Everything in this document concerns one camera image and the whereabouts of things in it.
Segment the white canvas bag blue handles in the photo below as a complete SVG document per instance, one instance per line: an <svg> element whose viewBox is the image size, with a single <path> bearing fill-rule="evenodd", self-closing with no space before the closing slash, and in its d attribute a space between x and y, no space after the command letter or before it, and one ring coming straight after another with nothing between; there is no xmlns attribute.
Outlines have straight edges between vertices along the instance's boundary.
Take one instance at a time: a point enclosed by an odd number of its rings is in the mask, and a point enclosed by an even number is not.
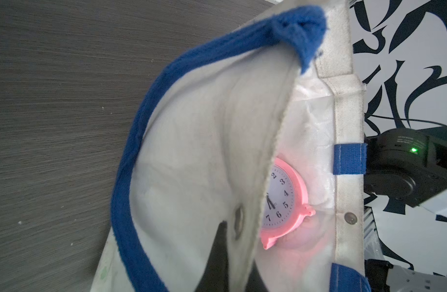
<svg viewBox="0 0 447 292"><path fill-rule="evenodd" d="M348 1L283 1L173 61L133 120L94 292L368 292ZM263 249L276 158L316 214Z"/></svg>

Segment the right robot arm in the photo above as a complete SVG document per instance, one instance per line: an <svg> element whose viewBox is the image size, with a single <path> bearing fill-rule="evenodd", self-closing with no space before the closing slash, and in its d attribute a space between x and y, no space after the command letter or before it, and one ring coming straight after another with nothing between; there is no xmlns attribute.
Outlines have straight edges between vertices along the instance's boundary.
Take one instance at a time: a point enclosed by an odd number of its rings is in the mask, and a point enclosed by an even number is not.
<svg viewBox="0 0 447 292"><path fill-rule="evenodd" d="M387 196L386 212L422 207L447 218L447 141L420 130L397 128L366 137L367 203Z"/></svg>

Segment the pink alarm clock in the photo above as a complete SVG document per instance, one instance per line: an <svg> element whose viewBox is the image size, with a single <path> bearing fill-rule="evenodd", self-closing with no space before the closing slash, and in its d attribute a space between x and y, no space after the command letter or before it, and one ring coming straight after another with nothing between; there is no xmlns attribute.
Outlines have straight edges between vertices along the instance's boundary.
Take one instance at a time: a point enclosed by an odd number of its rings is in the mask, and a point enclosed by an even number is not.
<svg viewBox="0 0 447 292"><path fill-rule="evenodd" d="M306 217L316 214L309 204L306 184L288 163L276 158L265 193L265 210L260 238L263 249L273 247L279 238L297 229Z"/></svg>

